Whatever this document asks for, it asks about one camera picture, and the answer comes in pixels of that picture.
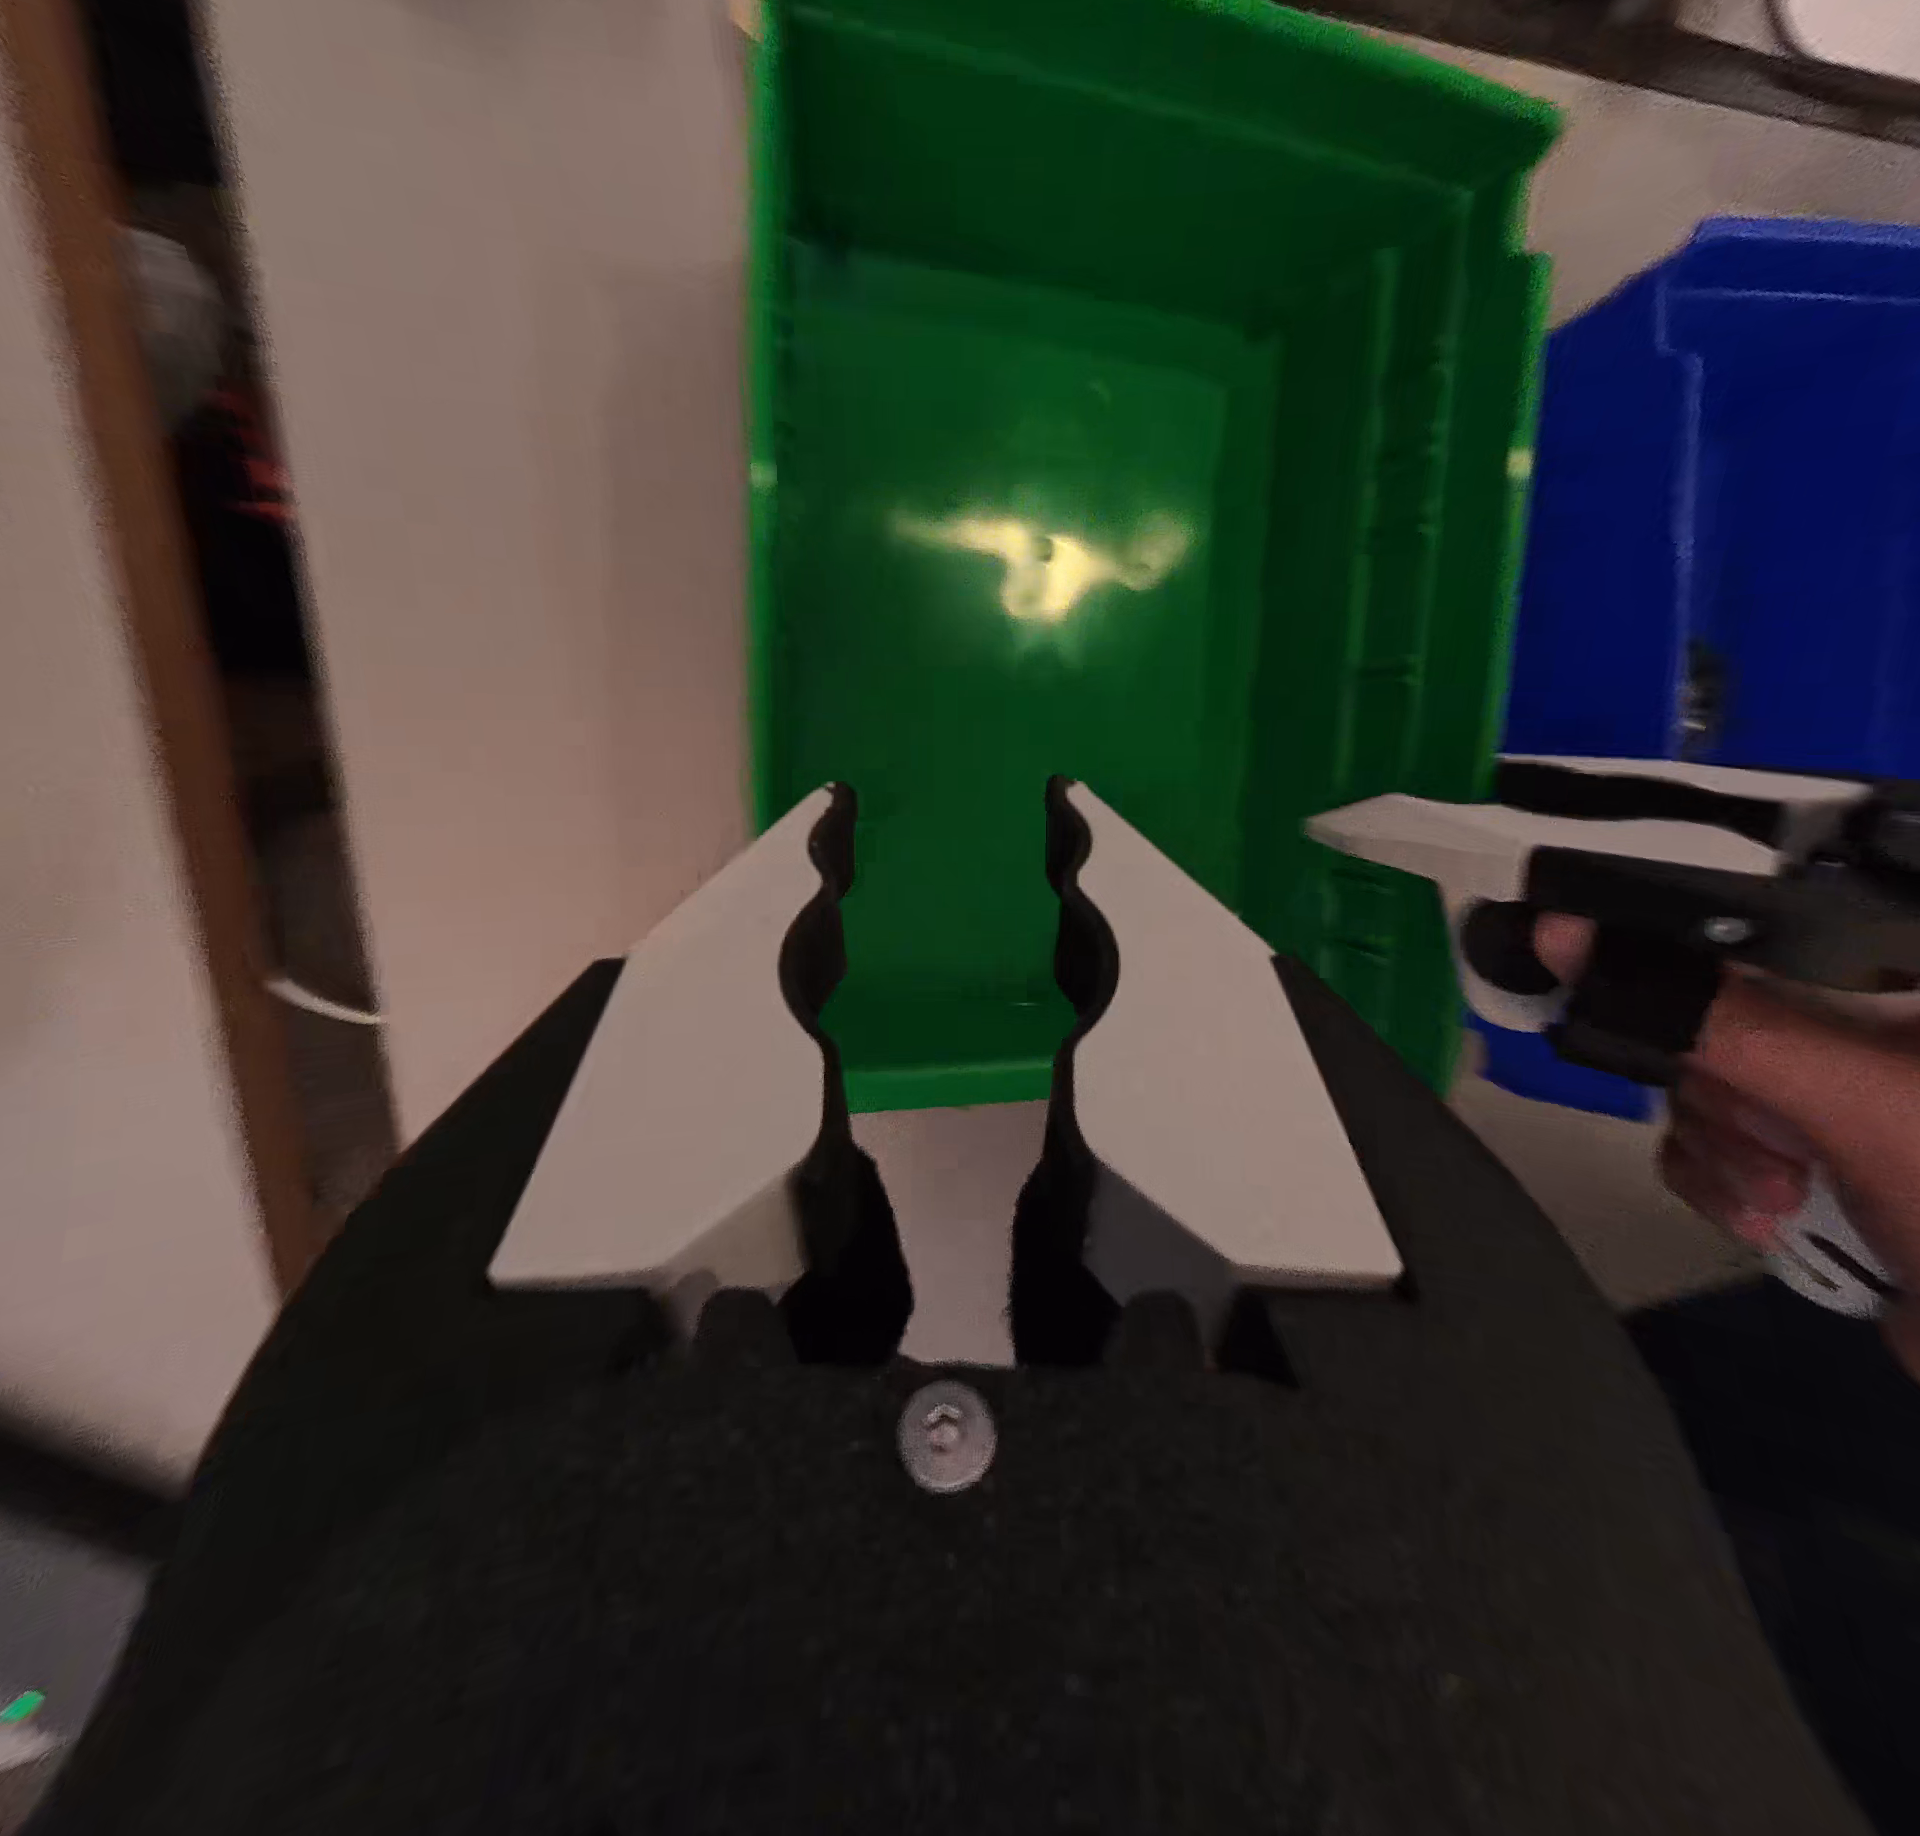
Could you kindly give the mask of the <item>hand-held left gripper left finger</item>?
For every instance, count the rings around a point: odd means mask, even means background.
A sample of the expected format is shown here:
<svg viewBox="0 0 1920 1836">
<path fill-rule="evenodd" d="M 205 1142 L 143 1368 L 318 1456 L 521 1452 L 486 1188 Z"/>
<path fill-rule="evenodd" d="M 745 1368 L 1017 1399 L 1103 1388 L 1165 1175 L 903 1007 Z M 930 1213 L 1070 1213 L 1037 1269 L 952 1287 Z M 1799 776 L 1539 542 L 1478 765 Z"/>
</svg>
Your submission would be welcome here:
<svg viewBox="0 0 1920 1836">
<path fill-rule="evenodd" d="M 488 1278 L 642 1290 L 690 1328 L 774 1303 L 798 1357 L 885 1365 L 911 1282 L 823 1009 L 846 976 L 858 804 L 820 785 L 623 960 Z"/>
</svg>

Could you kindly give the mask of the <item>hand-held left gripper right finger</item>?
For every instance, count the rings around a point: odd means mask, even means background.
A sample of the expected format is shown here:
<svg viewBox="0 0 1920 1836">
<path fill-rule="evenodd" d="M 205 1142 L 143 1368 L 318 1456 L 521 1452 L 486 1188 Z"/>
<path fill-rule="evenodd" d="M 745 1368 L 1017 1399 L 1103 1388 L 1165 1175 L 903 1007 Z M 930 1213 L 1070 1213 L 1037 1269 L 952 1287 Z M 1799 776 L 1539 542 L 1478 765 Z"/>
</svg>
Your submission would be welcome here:
<svg viewBox="0 0 1920 1836">
<path fill-rule="evenodd" d="M 1068 1033 L 1012 1216 L 1016 1365 L 1098 1365 L 1175 1299 L 1203 1365 L 1283 1365 L 1283 1294 L 1392 1295 L 1401 1247 L 1277 952 L 1075 776 L 1044 791 Z"/>
</svg>

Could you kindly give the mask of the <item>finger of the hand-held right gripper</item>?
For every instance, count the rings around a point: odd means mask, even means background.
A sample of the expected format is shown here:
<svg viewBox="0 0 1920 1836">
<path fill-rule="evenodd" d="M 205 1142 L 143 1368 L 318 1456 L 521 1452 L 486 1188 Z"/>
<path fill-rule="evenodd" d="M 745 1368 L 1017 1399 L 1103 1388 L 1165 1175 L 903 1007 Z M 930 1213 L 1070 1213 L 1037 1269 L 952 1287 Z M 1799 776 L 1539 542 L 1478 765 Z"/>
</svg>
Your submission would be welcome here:
<svg viewBox="0 0 1920 1836">
<path fill-rule="evenodd" d="M 1406 791 L 1311 814 L 1303 833 L 1343 855 L 1412 874 L 1448 893 L 1525 893 L 1536 848 L 1745 876 L 1772 876 L 1783 869 L 1777 850 L 1707 823 L 1534 814 Z"/>
<path fill-rule="evenodd" d="M 1495 803 L 1584 823 L 1696 823 L 1734 836 L 1830 836 L 1872 785 L 1698 762 L 1505 753 Z"/>
</svg>

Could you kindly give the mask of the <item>blue plastic bin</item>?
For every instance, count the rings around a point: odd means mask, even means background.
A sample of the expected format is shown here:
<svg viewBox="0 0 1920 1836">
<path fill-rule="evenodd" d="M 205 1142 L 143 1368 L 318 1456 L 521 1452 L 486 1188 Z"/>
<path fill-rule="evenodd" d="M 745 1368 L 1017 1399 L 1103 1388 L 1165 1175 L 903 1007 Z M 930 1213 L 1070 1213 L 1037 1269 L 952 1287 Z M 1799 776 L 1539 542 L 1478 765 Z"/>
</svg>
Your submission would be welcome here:
<svg viewBox="0 0 1920 1836">
<path fill-rule="evenodd" d="M 1501 756 L 1888 785 L 1914 812 L 1914 229 L 1714 217 L 1546 351 Z M 1505 1038 L 1491 1078 L 1644 1122 L 1667 1088 Z"/>
</svg>

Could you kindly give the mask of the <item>person's right hand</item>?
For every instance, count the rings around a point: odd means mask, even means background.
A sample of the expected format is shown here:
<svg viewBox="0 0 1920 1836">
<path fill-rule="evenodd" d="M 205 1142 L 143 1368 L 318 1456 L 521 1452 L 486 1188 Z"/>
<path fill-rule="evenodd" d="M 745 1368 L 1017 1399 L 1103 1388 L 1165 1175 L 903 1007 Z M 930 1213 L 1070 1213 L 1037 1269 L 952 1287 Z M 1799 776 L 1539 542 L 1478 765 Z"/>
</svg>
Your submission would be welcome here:
<svg viewBox="0 0 1920 1836">
<path fill-rule="evenodd" d="M 1823 1179 L 1891 1295 L 1880 1328 L 1918 1378 L 1914 989 L 1853 997 L 1786 984 L 1663 937 L 1543 913 L 1536 960 L 1605 1033 L 1657 1040 L 1677 1065 L 1667 1184 L 1754 1247 Z"/>
</svg>

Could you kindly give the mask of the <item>grey table with wooden edge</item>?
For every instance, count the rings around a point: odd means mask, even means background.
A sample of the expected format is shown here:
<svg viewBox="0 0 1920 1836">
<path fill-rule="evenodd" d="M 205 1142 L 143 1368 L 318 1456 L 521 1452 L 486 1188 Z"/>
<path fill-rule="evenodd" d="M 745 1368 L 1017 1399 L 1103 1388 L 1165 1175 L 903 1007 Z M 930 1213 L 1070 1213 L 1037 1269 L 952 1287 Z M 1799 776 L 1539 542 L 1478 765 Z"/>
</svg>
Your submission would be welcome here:
<svg viewBox="0 0 1920 1836">
<path fill-rule="evenodd" d="M 4 1421 L 166 1484 L 394 1152 L 205 0 L 4 0 Z"/>
</svg>

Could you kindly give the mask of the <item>person's dark pants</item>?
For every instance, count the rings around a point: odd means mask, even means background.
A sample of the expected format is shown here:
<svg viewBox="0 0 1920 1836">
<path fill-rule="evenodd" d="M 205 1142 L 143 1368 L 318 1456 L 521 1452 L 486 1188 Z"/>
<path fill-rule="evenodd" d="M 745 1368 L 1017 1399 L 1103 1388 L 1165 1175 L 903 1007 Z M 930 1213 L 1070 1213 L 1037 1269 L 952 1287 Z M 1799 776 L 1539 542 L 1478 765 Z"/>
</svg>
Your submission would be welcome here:
<svg viewBox="0 0 1920 1836">
<path fill-rule="evenodd" d="M 1882 1832 L 1918 1831 L 1918 1385 L 1772 1278 L 1624 1316 L 1772 1656 Z"/>
</svg>

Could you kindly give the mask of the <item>green plastic bin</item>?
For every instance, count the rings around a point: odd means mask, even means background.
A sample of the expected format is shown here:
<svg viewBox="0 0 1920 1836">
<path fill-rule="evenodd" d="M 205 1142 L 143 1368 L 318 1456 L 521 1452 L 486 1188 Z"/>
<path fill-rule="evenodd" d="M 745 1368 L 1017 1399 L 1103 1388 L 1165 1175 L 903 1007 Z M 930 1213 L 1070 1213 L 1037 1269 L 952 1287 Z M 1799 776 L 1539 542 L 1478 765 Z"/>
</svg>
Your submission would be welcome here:
<svg viewBox="0 0 1920 1836">
<path fill-rule="evenodd" d="M 1546 99 L 1265 0 L 759 0 L 749 776 L 855 797 L 855 1108 L 1046 1094 L 1087 781 L 1448 1092 L 1432 888 L 1510 680 Z"/>
</svg>

